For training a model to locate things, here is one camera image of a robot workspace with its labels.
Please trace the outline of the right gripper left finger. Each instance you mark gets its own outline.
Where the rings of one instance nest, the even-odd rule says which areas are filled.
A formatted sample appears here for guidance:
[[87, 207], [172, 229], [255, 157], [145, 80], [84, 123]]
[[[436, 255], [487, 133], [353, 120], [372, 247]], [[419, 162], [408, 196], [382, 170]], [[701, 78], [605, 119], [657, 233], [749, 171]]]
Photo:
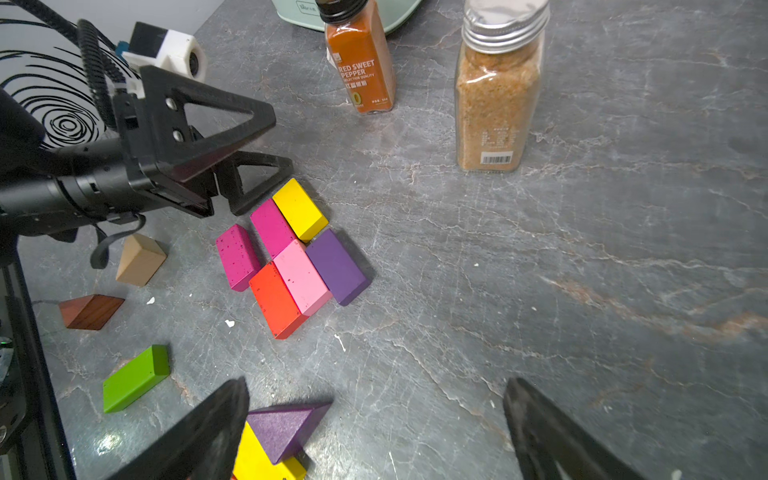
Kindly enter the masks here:
[[229, 379], [113, 479], [229, 479], [250, 402], [246, 379]]

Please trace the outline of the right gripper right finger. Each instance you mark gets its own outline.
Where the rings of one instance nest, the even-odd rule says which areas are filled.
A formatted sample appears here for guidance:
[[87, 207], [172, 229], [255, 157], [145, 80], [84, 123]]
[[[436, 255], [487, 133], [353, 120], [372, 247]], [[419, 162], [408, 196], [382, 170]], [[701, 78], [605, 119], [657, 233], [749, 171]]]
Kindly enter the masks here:
[[641, 477], [522, 378], [507, 381], [503, 410], [524, 479]]

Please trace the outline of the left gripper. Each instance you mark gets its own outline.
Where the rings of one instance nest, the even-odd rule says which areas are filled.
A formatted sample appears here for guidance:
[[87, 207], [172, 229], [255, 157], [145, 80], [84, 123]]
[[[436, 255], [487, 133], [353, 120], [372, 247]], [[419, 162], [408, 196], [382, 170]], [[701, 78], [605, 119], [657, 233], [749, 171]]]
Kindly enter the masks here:
[[157, 67], [140, 75], [144, 100], [127, 93], [113, 100], [116, 138], [56, 150], [66, 167], [63, 188], [84, 215], [115, 219], [169, 207], [211, 217], [213, 176], [191, 179], [220, 163], [220, 194], [241, 216], [293, 174], [287, 157], [238, 151], [276, 125], [272, 105]]

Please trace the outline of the magenta speckled block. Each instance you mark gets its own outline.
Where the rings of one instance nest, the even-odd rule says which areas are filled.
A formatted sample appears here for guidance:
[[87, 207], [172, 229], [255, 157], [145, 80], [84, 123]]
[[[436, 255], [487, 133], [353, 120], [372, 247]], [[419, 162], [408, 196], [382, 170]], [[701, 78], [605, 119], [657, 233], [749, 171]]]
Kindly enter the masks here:
[[233, 225], [216, 239], [216, 247], [230, 288], [237, 292], [247, 290], [262, 265], [246, 230]]

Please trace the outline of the tan triangle block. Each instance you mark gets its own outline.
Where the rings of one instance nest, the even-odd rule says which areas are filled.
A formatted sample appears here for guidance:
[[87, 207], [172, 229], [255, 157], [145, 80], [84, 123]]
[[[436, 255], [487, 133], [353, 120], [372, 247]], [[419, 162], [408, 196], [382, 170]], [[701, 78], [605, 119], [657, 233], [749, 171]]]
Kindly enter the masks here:
[[145, 286], [167, 258], [153, 239], [133, 234], [125, 239], [116, 280], [138, 287]]

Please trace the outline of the red block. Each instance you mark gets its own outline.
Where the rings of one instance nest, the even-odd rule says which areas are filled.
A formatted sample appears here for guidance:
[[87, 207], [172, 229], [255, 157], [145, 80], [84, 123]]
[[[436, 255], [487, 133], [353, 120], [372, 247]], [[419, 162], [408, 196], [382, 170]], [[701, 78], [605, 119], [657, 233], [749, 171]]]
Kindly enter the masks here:
[[300, 311], [273, 262], [262, 267], [250, 279], [249, 285], [275, 339], [289, 338], [308, 319]]

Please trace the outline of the light pink block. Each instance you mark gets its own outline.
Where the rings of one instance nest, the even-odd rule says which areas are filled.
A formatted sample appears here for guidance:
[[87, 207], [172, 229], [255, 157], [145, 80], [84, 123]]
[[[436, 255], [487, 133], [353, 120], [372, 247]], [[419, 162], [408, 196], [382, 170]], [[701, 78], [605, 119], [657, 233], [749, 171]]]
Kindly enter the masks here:
[[332, 298], [301, 241], [291, 241], [273, 262], [302, 315], [313, 316]]

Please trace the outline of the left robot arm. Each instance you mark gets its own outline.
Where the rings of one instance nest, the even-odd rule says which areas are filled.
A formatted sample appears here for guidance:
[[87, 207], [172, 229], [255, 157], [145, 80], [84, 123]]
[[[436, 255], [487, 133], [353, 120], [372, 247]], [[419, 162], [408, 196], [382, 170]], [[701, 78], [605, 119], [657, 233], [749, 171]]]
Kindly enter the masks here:
[[78, 47], [91, 99], [113, 135], [47, 149], [42, 122], [2, 94], [3, 266], [22, 236], [71, 243], [82, 227], [111, 222], [128, 237], [153, 210], [210, 217], [216, 196], [242, 215], [292, 174], [290, 159], [247, 150], [274, 127], [273, 107], [207, 85], [207, 58], [193, 36], [139, 22], [118, 54], [85, 19], [70, 22], [40, 1], [21, 8]]

